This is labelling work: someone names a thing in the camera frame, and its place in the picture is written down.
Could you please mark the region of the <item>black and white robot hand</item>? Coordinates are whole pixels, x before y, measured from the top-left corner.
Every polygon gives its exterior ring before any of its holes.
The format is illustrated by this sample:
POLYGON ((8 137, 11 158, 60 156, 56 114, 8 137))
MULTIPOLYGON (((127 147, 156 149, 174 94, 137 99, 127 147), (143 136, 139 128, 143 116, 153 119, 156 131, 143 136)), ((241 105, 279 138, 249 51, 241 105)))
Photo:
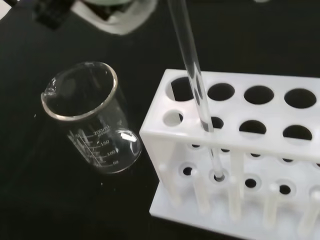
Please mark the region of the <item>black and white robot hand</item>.
POLYGON ((142 26, 157 4, 157 0, 36 0, 33 17, 56 30, 74 13, 105 33, 123 36, 142 26))

